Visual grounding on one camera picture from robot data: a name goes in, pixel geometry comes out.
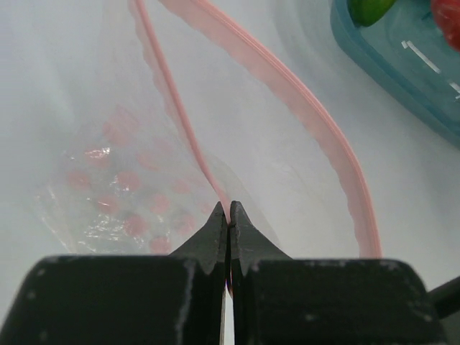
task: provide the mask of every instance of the pink dotted pattern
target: pink dotted pattern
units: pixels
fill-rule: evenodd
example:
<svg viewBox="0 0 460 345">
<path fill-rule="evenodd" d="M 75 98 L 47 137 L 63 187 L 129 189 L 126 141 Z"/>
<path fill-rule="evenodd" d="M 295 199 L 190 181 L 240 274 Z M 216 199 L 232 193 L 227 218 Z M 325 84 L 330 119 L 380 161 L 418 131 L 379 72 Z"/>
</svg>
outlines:
<svg viewBox="0 0 460 345">
<path fill-rule="evenodd" d="M 64 155 L 65 178 L 42 199 L 71 251 L 169 254 L 212 212 L 217 197 L 188 148 L 152 135 L 149 117 L 135 113 L 116 105 L 83 127 Z"/>
</svg>

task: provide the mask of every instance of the white surface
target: white surface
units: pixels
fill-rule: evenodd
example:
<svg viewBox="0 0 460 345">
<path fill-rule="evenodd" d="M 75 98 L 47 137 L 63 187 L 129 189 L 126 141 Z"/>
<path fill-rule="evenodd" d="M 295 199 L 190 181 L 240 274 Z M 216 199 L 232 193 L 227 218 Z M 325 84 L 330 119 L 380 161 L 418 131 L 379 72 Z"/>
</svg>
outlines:
<svg viewBox="0 0 460 345">
<path fill-rule="evenodd" d="M 342 128 L 369 183 L 385 255 L 411 263 L 428 288 L 458 275 L 460 151 L 421 124 L 340 51 L 331 34 L 329 2 L 215 2 L 291 68 Z M 66 6 L 54 8 L 60 11 L 60 25 L 73 20 L 81 31 L 61 37 L 72 44 L 51 58 L 42 49 L 47 43 L 31 25 L 34 16 L 27 3 L 6 0 L 0 7 L 0 28 L 6 33 L 0 47 L 0 317 L 27 269 L 43 255 L 64 252 L 32 215 L 24 196 L 50 173 L 43 157 L 48 166 L 56 161 L 75 127 L 76 113 L 86 109 L 93 84 L 92 75 L 82 71 L 91 70 L 87 64 L 93 62 L 94 26 L 100 14 L 93 5 L 98 1 L 84 1 L 85 6 L 76 5 L 81 1 L 61 2 Z M 44 1 L 35 10 L 50 11 L 50 3 Z M 18 7 L 25 12 L 19 15 Z M 45 22 L 40 24 L 40 29 L 49 29 Z M 62 90 L 78 94 L 81 109 L 69 108 L 74 100 Z M 11 147 L 20 147 L 21 154 L 12 155 Z M 24 181 L 19 190 L 18 181 Z"/>
</svg>

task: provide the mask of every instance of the green vegetable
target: green vegetable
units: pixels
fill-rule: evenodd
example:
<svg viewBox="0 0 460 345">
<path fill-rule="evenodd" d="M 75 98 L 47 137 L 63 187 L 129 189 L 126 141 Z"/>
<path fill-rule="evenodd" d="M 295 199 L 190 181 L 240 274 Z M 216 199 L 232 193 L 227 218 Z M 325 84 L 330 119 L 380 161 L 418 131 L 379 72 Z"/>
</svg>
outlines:
<svg viewBox="0 0 460 345">
<path fill-rule="evenodd" d="M 396 0 L 349 0 L 348 8 L 355 24 L 370 27 L 393 6 Z"/>
</svg>

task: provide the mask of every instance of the pink polka dot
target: pink polka dot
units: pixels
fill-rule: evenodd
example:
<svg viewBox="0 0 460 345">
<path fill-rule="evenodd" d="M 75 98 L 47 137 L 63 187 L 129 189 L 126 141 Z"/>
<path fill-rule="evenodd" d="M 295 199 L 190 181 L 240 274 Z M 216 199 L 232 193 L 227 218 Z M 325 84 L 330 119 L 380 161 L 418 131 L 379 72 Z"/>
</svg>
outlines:
<svg viewBox="0 0 460 345">
<path fill-rule="evenodd" d="M 171 189 L 178 194 L 187 194 L 190 192 L 190 186 L 184 180 L 176 180 Z"/>
<path fill-rule="evenodd" d="M 195 228 L 195 219 L 190 214 L 185 214 L 175 220 L 175 230 L 185 236 L 190 234 Z"/>
<path fill-rule="evenodd" d="M 147 231 L 147 222 L 138 214 L 134 214 L 124 221 L 123 229 L 127 235 L 138 237 Z"/>
<path fill-rule="evenodd" d="M 122 106 L 116 106 L 115 112 L 103 124 L 103 135 L 110 143 L 117 146 L 126 146 L 134 138 L 140 124 L 136 117 Z"/>
<path fill-rule="evenodd" d="M 141 186 L 141 180 L 139 176 L 132 171 L 121 171 L 116 176 L 116 180 L 122 190 L 128 190 L 134 192 L 138 190 Z"/>
<path fill-rule="evenodd" d="M 97 206 L 101 213 L 115 214 L 119 211 L 119 201 L 115 195 L 103 195 L 97 199 Z"/>
<path fill-rule="evenodd" d="M 87 149 L 85 151 L 85 158 L 89 165 L 105 169 L 110 165 L 109 153 L 110 147 Z"/>
<path fill-rule="evenodd" d="M 140 152 L 136 156 L 137 162 L 143 167 L 144 169 L 151 170 L 151 171 L 158 171 L 159 168 L 155 162 L 155 156 L 150 152 Z"/>
<path fill-rule="evenodd" d="M 132 136 L 120 126 L 107 121 L 102 126 L 102 133 L 113 145 L 126 146 L 132 141 Z"/>
<path fill-rule="evenodd" d="M 166 212 L 170 207 L 170 199 L 163 194 L 155 194 L 149 202 L 149 209 L 156 214 Z"/>
<path fill-rule="evenodd" d="M 170 240 L 164 236 L 152 239 L 149 246 L 150 251 L 154 254 L 169 254 L 172 249 Z"/>
<path fill-rule="evenodd" d="M 67 174 L 69 185 L 76 190 L 85 190 L 91 187 L 90 178 L 81 170 L 73 170 Z"/>
</svg>

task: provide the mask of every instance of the ziplock bag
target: ziplock bag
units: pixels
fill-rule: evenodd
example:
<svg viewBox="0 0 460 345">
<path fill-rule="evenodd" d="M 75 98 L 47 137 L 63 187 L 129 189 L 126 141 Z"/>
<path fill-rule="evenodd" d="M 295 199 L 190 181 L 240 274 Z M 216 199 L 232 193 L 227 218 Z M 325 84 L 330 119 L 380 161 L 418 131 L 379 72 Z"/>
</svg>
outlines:
<svg viewBox="0 0 460 345">
<path fill-rule="evenodd" d="M 24 194 L 70 252 L 167 254 L 217 201 L 228 210 L 239 200 L 291 256 L 381 255 L 369 192 L 343 134 L 311 92 L 216 7 L 51 2 L 86 6 L 88 21 L 62 22 L 58 10 L 36 3 L 11 6 L 34 14 L 46 63 L 57 64 L 53 77 L 65 81 L 72 71 L 69 40 L 100 32 L 78 71 L 91 79 L 91 95 L 81 101 L 79 78 L 48 95 L 71 115 L 58 122 L 62 132 L 42 116 L 50 136 L 66 136 L 65 147 L 53 147 L 46 161 L 34 155 L 46 174 Z"/>
</svg>

